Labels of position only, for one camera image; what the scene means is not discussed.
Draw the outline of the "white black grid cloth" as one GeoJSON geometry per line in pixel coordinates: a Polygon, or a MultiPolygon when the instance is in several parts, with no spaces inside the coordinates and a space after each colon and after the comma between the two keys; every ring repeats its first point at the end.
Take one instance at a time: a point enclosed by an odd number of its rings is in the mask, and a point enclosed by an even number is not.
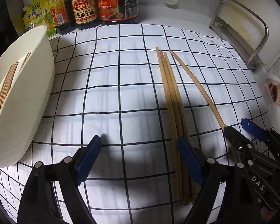
{"type": "Polygon", "coordinates": [[[181,95],[191,143],[233,165],[220,125],[182,65],[203,85],[226,125],[271,121],[245,63],[227,42],[196,31],[150,24],[91,28],[53,38],[55,81],[24,157],[0,168],[0,200],[16,220],[32,166],[59,163],[102,139],[81,196],[97,223],[182,223],[190,206],[176,197],[170,121],[156,50],[165,51],[181,95]],[[171,54],[177,54],[176,61],[171,54]]]}

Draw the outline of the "dark soy sauce jug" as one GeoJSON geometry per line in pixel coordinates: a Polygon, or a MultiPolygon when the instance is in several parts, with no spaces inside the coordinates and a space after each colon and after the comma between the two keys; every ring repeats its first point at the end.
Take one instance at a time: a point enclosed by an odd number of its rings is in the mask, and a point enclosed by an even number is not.
{"type": "Polygon", "coordinates": [[[97,0],[102,26],[138,22],[139,0],[97,0]]]}

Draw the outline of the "soy sauce bottle yellow cap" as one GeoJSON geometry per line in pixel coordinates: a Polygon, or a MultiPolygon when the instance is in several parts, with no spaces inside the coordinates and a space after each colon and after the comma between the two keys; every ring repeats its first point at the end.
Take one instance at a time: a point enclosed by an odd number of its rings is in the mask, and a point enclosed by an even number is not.
{"type": "Polygon", "coordinates": [[[97,0],[71,0],[71,3],[78,29],[83,30],[99,25],[97,0]]]}

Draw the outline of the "vinegar bottle yellow cap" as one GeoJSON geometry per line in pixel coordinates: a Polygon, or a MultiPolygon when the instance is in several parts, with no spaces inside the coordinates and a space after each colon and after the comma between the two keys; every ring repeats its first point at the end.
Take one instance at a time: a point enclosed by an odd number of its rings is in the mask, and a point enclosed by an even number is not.
{"type": "Polygon", "coordinates": [[[66,34],[76,28],[71,0],[47,0],[54,25],[59,34],[66,34]]]}

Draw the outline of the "metal tray rack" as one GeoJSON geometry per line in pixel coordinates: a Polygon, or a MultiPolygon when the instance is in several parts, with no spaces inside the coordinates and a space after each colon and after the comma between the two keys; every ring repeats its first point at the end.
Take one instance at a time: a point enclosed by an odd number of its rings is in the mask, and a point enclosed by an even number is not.
{"type": "Polygon", "coordinates": [[[220,0],[210,24],[221,39],[228,41],[248,68],[262,63],[259,53],[269,38],[266,22],[236,0],[220,0]]]}

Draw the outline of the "yellow seasoning pouch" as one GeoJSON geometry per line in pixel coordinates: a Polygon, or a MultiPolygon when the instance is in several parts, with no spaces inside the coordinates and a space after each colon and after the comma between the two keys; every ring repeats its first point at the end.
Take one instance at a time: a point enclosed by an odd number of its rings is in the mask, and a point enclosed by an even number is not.
{"type": "Polygon", "coordinates": [[[57,33],[47,0],[33,0],[26,9],[23,21],[27,31],[44,25],[48,37],[57,33]]]}

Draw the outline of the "white round bowl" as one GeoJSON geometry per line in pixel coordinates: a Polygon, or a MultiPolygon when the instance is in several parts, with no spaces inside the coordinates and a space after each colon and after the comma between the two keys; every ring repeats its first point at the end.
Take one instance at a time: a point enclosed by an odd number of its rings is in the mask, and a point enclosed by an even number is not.
{"type": "Polygon", "coordinates": [[[53,52],[41,25],[19,37],[0,57],[0,83],[19,61],[0,112],[0,168],[19,162],[38,129],[52,89],[53,52]],[[32,52],[21,70],[28,52],[32,52]]]}

